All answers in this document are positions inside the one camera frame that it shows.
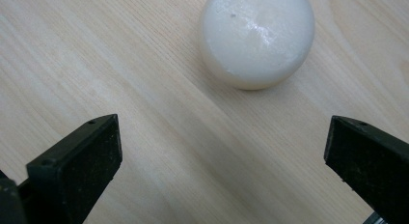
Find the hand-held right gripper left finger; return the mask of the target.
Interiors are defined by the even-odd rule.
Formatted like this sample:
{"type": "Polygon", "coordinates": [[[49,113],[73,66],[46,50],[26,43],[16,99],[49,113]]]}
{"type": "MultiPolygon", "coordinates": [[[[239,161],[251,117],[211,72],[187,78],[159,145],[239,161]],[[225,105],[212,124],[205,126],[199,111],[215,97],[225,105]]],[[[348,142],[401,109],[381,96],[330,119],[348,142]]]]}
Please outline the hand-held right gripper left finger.
{"type": "Polygon", "coordinates": [[[30,224],[82,224],[123,161],[116,114],[86,122],[27,164],[30,224]]]}

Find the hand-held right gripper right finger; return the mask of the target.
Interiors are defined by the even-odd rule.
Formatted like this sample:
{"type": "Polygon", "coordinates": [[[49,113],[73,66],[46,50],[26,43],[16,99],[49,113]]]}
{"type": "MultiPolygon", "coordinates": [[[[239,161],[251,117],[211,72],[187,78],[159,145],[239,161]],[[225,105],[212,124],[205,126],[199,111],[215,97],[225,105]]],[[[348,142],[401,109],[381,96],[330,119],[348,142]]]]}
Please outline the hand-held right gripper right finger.
{"type": "Polygon", "coordinates": [[[334,116],[324,160],[387,224],[409,224],[409,143],[334,116]]]}

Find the white round ball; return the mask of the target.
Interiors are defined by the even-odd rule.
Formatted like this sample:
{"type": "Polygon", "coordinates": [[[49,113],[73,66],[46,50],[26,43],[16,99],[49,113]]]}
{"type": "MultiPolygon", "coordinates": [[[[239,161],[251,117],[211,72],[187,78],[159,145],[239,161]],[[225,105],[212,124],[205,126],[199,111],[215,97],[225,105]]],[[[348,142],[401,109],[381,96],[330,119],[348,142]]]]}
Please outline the white round ball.
{"type": "Polygon", "coordinates": [[[242,90],[279,84],[306,60],[314,41],[309,0],[207,0],[199,46],[209,71],[242,90]]]}

